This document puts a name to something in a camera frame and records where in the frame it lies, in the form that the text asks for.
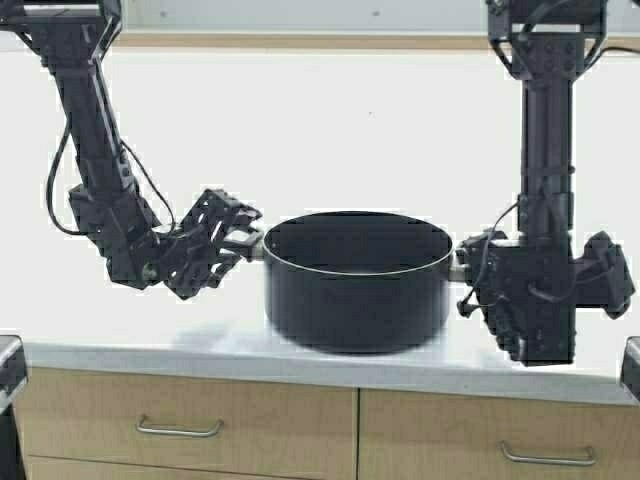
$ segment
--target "drawer handle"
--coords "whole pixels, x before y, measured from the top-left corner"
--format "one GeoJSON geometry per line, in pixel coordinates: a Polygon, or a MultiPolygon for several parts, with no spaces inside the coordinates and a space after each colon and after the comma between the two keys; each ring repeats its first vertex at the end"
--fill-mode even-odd
{"type": "Polygon", "coordinates": [[[147,435],[164,435],[168,437],[188,437],[188,438],[211,438],[215,437],[224,423],[222,420],[218,420],[216,424],[213,426],[211,430],[207,431],[192,431],[192,430],[172,430],[165,428],[152,427],[149,425],[145,426],[145,422],[148,420],[146,415],[142,415],[140,417],[140,421],[136,425],[136,430],[140,433],[145,433],[147,435]]]}
{"type": "Polygon", "coordinates": [[[587,458],[545,458],[545,457],[522,457],[511,451],[507,442],[500,442],[500,448],[506,458],[515,463],[533,463],[536,465],[557,465],[562,467],[593,467],[596,464],[596,452],[592,447],[587,447],[587,458]]]}

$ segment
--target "pot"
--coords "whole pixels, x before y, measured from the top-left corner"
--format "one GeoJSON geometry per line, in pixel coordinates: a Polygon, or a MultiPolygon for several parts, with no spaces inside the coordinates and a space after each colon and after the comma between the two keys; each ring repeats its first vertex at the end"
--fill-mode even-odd
{"type": "Polygon", "coordinates": [[[453,243],[427,222],[319,213],[272,228],[262,249],[267,316],[298,344],[392,353],[424,343],[448,316],[453,243]]]}

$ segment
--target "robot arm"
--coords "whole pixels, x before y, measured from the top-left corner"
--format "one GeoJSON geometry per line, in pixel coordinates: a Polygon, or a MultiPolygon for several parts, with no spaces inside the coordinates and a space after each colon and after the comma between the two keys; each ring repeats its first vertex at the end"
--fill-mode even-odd
{"type": "Polygon", "coordinates": [[[479,304],[467,297],[459,310],[481,309],[514,361],[572,363],[576,309],[602,308],[615,319],[635,292],[622,248],[609,235],[594,235],[580,258],[571,248],[573,84],[603,52],[607,0],[487,5],[489,41],[523,84],[522,188],[514,205],[521,235],[508,240],[494,227],[463,242],[458,257],[479,304]]]}
{"type": "Polygon", "coordinates": [[[122,29],[120,0],[0,0],[0,30],[15,32],[54,77],[82,178],[70,192],[79,231],[106,258],[115,283],[164,282],[179,297],[217,287],[261,233],[260,212],[223,190],[206,190],[169,233],[140,194],[120,138],[101,61],[122,29]],[[248,234],[231,241],[234,231],[248,234]]]}

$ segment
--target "wooden cabinet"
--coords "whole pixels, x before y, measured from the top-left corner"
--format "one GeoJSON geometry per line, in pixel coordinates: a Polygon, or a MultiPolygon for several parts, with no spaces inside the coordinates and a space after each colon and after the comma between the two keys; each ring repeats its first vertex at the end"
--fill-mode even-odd
{"type": "Polygon", "coordinates": [[[29,480],[272,480],[267,477],[193,472],[165,468],[115,465],[30,457],[29,480]]]}
{"type": "Polygon", "coordinates": [[[634,407],[35,369],[16,409],[30,480],[356,480],[356,464],[358,480],[640,472],[634,407]],[[577,461],[591,447],[595,464],[515,463],[501,442],[577,461]]]}
{"type": "Polygon", "coordinates": [[[640,409],[416,393],[361,393],[359,480],[636,480],[640,409]],[[585,459],[593,467],[507,460],[585,459]]]}
{"type": "Polygon", "coordinates": [[[355,478],[354,390],[48,369],[30,380],[16,404],[27,455],[355,478]],[[157,435],[137,430],[143,415],[154,429],[206,432],[223,423],[212,436],[157,435]]]}

